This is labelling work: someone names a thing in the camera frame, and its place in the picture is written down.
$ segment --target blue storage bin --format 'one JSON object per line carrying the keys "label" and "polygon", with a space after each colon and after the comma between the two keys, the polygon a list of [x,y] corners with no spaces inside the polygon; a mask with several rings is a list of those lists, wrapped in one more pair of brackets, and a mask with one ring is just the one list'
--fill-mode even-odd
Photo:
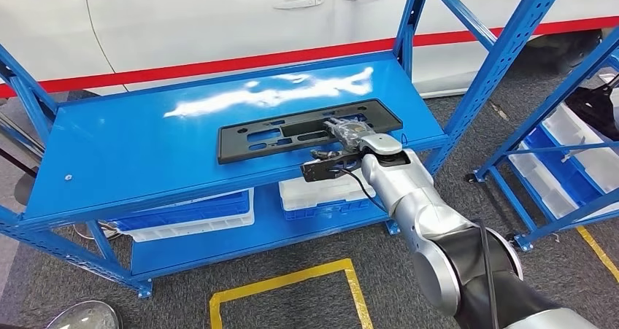
{"label": "blue storage bin", "polygon": [[314,217],[321,214],[344,214],[347,212],[364,210],[369,208],[369,199],[361,199],[355,201],[330,201],[328,203],[321,203],[316,207],[308,207],[306,209],[298,209],[292,211],[284,211],[284,217],[287,220],[298,220],[301,218]]}
{"label": "blue storage bin", "polygon": [[243,190],[217,198],[197,201],[190,204],[165,206],[157,209],[136,212],[136,216],[108,219],[121,231],[171,225],[175,223],[205,220],[244,214],[250,210],[249,190]]}
{"label": "blue storage bin", "polygon": [[[538,125],[524,142],[531,148],[557,147],[559,144],[543,125]],[[566,150],[554,152],[536,152],[535,156],[546,166],[548,171],[561,183],[578,206],[583,206],[604,194],[600,187],[589,177],[583,165],[574,157],[562,160]]]}

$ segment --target lower shelf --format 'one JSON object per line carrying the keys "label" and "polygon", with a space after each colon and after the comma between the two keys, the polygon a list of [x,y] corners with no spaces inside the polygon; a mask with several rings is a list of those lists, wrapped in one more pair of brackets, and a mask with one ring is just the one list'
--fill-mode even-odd
{"label": "lower shelf", "polygon": [[277,184],[255,188],[255,222],[246,227],[133,243],[131,273],[162,276],[388,220],[376,206],[288,221]]}

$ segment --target upper shelf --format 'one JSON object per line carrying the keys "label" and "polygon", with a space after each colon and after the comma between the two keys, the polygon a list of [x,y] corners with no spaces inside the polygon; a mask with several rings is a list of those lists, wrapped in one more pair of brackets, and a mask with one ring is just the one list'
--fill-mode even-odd
{"label": "upper shelf", "polygon": [[104,219],[300,176],[309,148],[219,165],[219,127],[371,98],[402,120],[393,135],[409,147],[446,140],[390,53],[63,104],[22,225]]}

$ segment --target red stripe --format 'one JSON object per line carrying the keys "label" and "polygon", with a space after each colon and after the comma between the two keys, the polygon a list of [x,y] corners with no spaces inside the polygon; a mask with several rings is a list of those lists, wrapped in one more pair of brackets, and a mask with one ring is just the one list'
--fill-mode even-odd
{"label": "red stripe", "polygon": [[[619,16],[591,18],[582,20],[560,21],[555,23],[539,24],[536,35],[559,34],[570,31],[592,30],[595,28],[611,28],[619,25]],[[499,35],[503,28],[492,28],[495,35]],[[439,32],[435,34],[415,35],[413,44],[416,47],[436,44],[450,44],[475,41],[469,31]],[[82,77],[72,77],[61,80],[42,81],[41,85],[47,92],[61,92],[65,90],[80,90],[113,85],[126,85],[137,82],[147,82],[178,77],[188,77],[201,74],[235,71],[273,66],[277,64],[298,63],[324,58],[335,58],[344,55],[377,52],[389,50],[393,39],[378,39],[375,41],[340,44],[329,47],[311,48],[308,50],[294,50],[290,52],[254,55],[251,57],[226,59],[223,61],[207,61],[179,66],[145,69],[136,71],[118,72],[116,74],[101,74]],[[0,85],[0,96],[14,96],[15,94],[6,85]]]}

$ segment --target plastic crate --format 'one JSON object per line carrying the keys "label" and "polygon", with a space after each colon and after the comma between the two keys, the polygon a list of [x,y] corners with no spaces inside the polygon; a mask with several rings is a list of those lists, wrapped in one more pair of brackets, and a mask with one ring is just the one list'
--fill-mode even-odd
{"label": "plastic crate", "polygon": [[[602,138],[576,114],[561,103],[542,125],[561,145],[594,144]],[[575,152],[586,174],[605,192],[619,187],[619,155],[610,148],[593,148]]]}
{"label": "plastic crate", "polygon": [[121,232],[157,228],[185,222],[235,218],[247,214],[252,203],[253,188],[208,196],[182,203],[161,206],[134,213],[135,216],[107,220]]}
{"label": "plastic crate", "polygon": [[[535,128],[525,138],[525,143],[530,148],[557,147],[554,138],[543,126]],[[578,160],[566,154],[565,150],[535,153],[578,206],[604,195]]]}
{"label": "plastic crate", "polygon": [[298,220],[300,218],[314,217],[318,215],[330,215],[330,214],[345,214],[352,211],[358,211],[367,209],[370,205],[369,199],[362,199],[356,201],[332,201],[329,203],[321,203],[316,207],[310,207],[307,209],[298,209],[292,211],[284,210],[284,217],[287,220]]}
{"label": "plastic crate", "polygon": [[[376,196],[360,169],[353,174],[361,180],[371,197]],[[317,182],[305,182],[303,177],[282,181],[280,197],[287,220],[347,213],[367,209],[370,205],[359,183],[348,175]]]}
{"label": "plastic crate", "polygon": [[194,220],[171,225],[159,225],[156,227],[140,228],[120,232],[131,236],[136,242],[142,242],[252,225],[254,223],[253,188],[245,190],[245,192],[247,192],[248,208],[247,211],[242,214],[213,217],[203,220]]}
{"label": "plastic crate", "polygon": [[[526,140],[519,144],[518,149],[529,149]],[[536,154],[517,154],[510,155],[508,159],[512,162],[514,168],[524,178],[531,188],[535,191],[538,200],[544,204],[542,211],[549,220],[559,219],[566,214],[573,212],[582,204],[577,204],[576,201],[566,192],[564,186],[566,182],[560,182],[546,165],[537,157]],[[614,212],[619,209],[619,203],[611,204],[603,209],[594,212],[580,219],[579,221],[592,220],[604,214]]]}

